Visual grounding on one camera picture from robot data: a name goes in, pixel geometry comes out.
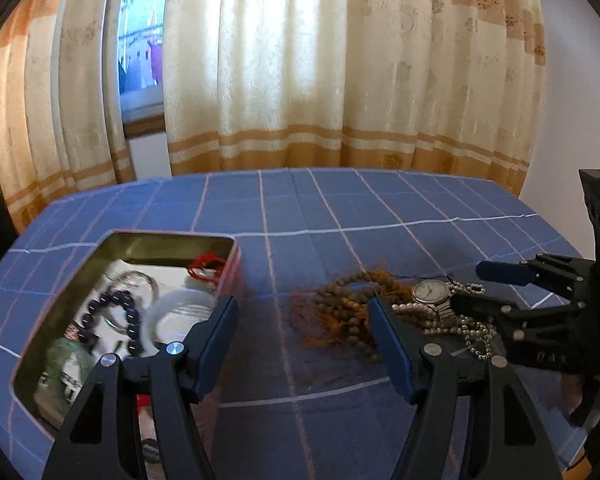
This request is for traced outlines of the window with white frame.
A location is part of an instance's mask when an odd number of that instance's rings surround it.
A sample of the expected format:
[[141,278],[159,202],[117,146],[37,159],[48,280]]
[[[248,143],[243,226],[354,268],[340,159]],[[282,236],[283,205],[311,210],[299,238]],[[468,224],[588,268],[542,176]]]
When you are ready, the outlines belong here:
[[163,29],[166,0],[109,0],[119,110],[131,140],[163,132]]

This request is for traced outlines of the pink metal tin box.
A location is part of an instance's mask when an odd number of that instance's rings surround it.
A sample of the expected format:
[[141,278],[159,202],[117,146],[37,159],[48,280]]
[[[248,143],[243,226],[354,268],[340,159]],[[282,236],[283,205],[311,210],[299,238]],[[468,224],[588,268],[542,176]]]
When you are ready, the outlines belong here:
[[146,479],[151,429],[168,479],[210,479],[194,406],[214,389],[238,322],[234,237],[116,231],[30,338],[15,394],[56,430],[47,479]]

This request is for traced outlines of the blue plaid bedsheet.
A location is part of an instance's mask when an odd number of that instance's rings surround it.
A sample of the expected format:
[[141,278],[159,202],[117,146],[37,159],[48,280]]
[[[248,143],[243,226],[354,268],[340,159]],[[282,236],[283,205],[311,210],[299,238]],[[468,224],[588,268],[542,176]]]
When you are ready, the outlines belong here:
[[212,462],[221,479],[385,479],[414,410],[384,369],[317,350],[291,327],[297,292],[363,268],[475,277],[484,259],[572,246],[489,180],[355,169],[194,174],[47,206],[0,263],[0,445],[41,477],[52,440],[10,388],[43,310],[87,254],[123,229],[234,236],[245,295],[225,362]]

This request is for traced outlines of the cream orange curtain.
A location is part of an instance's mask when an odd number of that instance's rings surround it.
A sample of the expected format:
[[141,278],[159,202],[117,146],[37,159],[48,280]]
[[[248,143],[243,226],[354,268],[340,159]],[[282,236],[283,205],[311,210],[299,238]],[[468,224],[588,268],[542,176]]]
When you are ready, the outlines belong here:
[[54,200],[134,178],[121,0],[20,0],[0,29],[0,190],[17,231]]
[[166,0],[174,174],[407,169],[519,193],[541,115],[541,0]]

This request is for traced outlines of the clear glass bangle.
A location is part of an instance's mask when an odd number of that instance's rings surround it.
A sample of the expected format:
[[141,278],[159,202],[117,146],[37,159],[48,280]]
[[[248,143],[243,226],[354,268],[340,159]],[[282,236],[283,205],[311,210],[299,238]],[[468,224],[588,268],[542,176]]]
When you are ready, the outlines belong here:
[[100,313],[116,333],[126,335],[130,325],[140,326],[149,308],[159,297],[159,286],[148,274],[129,270],[105,274],[99,293]]

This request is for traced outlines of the silver wristwatch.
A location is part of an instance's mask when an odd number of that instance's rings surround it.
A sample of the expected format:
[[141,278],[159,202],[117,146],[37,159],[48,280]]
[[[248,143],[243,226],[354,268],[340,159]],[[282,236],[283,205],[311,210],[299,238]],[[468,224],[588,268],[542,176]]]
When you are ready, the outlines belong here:
[[452,288],[448,282],[441,280],[422,280],[412,286],[412,297],[416,304],[424,306],[437,328],[450,330],[458,323],[456,314],[451,308]]

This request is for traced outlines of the left cream orange curtain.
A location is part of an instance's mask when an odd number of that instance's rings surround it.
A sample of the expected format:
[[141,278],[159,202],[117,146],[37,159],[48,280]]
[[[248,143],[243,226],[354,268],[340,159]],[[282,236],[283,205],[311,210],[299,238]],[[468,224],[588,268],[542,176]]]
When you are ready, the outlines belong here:
[[20,0],[0,29],[0,190],[17,231],[54,200],[134,178],[121,0]]

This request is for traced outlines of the right cream orange curtain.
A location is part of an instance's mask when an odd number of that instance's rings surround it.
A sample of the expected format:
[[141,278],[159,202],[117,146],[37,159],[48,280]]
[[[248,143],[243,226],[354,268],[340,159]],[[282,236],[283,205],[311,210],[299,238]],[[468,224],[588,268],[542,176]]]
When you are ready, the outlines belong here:
[[541,115],[541,0],[166,0],[174,174],[407,169],[519,193]]

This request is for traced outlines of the white jade bangle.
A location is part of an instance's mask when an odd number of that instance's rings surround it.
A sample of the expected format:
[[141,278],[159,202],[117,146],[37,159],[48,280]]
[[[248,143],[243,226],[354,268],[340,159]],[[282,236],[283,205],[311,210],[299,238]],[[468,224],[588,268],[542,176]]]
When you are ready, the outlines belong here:
[[180,288],[160,296],[140,322],[140,344],[146,356],[159,351],[160,344],[183,341],[197,323],[207,321],[216,297],[198,289]]

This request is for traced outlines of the green jade pendant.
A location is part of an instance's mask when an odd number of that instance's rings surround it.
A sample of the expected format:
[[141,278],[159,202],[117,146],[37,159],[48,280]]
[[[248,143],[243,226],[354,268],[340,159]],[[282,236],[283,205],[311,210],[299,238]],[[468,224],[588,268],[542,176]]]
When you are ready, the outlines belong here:
[[60,428],[93,367],[93,357],[79,342],[64,337],[52,342],[34,393],[42,419],[50,426]]

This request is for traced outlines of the brown wooden bead mala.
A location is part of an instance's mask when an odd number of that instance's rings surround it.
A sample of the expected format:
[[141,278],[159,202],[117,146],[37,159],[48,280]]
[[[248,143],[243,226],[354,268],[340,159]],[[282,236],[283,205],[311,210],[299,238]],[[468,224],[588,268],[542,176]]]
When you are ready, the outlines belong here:
[[340,274],[316,289],[292,296],[290,325],[312,348],[380,363],[368,314],[370,300],[377,297],[406,304],[413,299],[412,288],[381,269]]

